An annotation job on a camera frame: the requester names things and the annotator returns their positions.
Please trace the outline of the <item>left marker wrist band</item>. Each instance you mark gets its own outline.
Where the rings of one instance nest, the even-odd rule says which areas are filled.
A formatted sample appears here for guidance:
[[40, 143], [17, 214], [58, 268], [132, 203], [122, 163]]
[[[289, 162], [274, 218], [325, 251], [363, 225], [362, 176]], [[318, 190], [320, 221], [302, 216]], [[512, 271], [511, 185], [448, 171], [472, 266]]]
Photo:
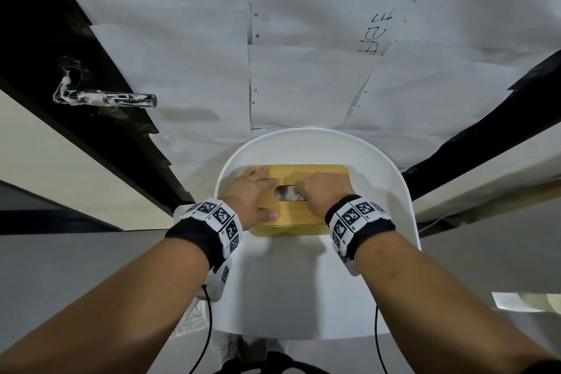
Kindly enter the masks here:
[[238, 215], [224, 201], [208, 198], [183, 213], [165, 238], [177, 238], [196, 245], [216, 273], [239, 246], [243, 229]]

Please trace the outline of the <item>white folded paper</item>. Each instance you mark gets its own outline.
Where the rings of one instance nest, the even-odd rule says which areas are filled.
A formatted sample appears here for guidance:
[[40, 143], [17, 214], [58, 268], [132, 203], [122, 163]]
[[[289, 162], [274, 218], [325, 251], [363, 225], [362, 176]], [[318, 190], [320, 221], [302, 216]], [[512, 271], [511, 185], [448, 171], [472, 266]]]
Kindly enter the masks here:
[[492, 292], [495, 306], [517, 313], [551, 313], [561, 316], [561, 294], [534, 292]]

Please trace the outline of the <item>white chair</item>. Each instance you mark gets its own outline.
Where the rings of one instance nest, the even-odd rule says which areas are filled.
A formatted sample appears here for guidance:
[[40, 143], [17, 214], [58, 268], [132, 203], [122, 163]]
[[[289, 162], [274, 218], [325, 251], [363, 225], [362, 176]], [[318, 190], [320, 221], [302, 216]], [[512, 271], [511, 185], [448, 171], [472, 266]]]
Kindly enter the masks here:
[[[250, 165], [278, 164], [346, 166], [356, 193], [385, 209], [397, 232], [420, 248], [399, 170], [376, 147], [340, 131], [293, 128], [252, 139], [225, 163], [214, 195]], [[375, 300], [330, 236], [258, 238], [246, 231], [230, 260], [221, 299], [212, 304], [214, 329], [288, 340], [374, 335]]]

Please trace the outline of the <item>person's right forearm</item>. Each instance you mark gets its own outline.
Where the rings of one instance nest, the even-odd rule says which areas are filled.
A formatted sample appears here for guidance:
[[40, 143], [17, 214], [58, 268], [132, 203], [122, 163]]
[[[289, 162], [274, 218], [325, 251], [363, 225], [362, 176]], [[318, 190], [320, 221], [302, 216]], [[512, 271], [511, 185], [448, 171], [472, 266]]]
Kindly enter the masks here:
[[354, 261], [415, 374], [561, 374], [561, 359], [395, 231], [357, 233]]

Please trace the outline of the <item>right marker wrist band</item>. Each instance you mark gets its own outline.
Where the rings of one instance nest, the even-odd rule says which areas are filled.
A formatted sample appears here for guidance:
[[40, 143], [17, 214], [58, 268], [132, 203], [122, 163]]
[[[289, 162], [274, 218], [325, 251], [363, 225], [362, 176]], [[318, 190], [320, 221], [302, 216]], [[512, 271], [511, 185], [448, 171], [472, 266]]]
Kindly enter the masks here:
[[392, 218], [379, 205], [357, 194], [344, 196], [325, 215], [333, 249], [353, 276], [360, 276], [354, 257], [367, 239], [396, 230]]

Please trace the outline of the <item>person's right hand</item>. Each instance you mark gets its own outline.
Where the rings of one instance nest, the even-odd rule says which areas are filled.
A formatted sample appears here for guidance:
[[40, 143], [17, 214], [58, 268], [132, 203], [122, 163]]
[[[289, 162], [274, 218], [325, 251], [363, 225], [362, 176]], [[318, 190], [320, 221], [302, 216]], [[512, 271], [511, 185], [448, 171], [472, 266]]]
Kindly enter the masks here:
[[342, 198], [355, 194], [347, 175], [317, 172], [318, 200], [307, 202], [309, 210], [324, 219], [327, 212]]

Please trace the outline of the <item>person's left forearm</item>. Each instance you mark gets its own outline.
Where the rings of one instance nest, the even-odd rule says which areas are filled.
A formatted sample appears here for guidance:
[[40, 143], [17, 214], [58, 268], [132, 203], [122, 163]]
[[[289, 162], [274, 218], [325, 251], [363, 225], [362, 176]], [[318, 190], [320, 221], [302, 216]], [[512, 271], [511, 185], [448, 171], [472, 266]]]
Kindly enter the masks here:
[[146, 374], [209, 272], [165, 238], [0, 354], [0, 374]]

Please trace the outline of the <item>wooden tissue box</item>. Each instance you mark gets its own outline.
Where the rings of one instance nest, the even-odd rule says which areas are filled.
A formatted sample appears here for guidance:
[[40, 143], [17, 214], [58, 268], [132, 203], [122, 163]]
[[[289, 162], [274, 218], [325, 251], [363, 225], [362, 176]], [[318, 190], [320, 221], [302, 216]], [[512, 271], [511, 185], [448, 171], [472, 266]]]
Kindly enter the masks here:
[[[349, 177], [348, 170], [343, 165], [270, 165], [269, 176], [277, 179], [277, 186], [294, 185], [298, 180], [317, 172], [344, 174]], [[270, 238], [329, 234], [324, 219], [314, 215], [305, 201], [278, 201], [274, 195], [275, 188], [263, 194], [259, 207], [276, 210], [279, 212], [279, 217], [276, 221], [263, 222], [253, 227], [250, 232], [254, 236]]]

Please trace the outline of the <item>black door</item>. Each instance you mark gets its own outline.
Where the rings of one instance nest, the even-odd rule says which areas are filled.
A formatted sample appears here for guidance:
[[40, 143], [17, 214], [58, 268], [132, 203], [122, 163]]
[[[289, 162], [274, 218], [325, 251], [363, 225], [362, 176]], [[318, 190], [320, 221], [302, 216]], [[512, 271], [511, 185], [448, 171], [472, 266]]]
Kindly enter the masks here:
[[64, 67], [79, 68], [79, 89], [132, 93], [90, 26], [75, 0], [0, 0], [0, 89], [172, 215], [194, 200], [153, 144], [146, 110], [53, 101]]

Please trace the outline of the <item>white tissue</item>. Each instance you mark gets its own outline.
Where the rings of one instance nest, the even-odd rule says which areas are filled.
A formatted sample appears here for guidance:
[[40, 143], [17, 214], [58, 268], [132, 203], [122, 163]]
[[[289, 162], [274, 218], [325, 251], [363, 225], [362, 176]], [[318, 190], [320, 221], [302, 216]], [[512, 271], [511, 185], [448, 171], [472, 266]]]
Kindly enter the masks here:
[[305, 197], [295, 192], [294, 185], [280, 185], [275, 188], [274, 195], [281, 202], [305, 201]]

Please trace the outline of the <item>marker wrist band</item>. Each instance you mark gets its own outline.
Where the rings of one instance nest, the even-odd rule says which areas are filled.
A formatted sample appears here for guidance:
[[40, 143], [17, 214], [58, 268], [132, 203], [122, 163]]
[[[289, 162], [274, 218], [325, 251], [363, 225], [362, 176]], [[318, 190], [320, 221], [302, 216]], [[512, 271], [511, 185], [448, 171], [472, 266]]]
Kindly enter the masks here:
[[208, 198], [183, 213], [165, 238], [177, 238], [196, 245], [216, 273], [239, 246], [243, 229], [238, 215], [224, 201]]
[[354, 257], [367, 239], [396, 230], [392, 218], [379, 205], [357, 194], [344, 196], [325, 215], [333, 249], [353, 276], [360, 276]]

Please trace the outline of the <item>large white paper sheet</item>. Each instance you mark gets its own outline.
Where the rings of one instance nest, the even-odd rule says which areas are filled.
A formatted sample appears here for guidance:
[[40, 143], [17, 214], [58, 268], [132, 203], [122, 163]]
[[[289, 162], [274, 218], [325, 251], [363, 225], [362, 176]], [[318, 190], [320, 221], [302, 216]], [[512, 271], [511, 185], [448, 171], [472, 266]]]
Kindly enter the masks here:
[[559, 50], [561, 0], [412, 0], [342, 128], [406, 170]]

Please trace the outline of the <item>person's left hand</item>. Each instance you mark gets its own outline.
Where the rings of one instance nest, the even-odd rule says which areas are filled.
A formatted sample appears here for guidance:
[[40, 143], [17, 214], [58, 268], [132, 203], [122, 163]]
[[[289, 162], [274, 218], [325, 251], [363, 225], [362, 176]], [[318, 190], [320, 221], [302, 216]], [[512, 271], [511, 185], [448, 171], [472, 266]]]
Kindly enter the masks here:
[[262, 195], [277, 185], [277, 179], [269, 173], [267, 165], [249, 167], [217, 196], [235, 211], [244, 231], [268, 222], [257, 221], [257, 208]]

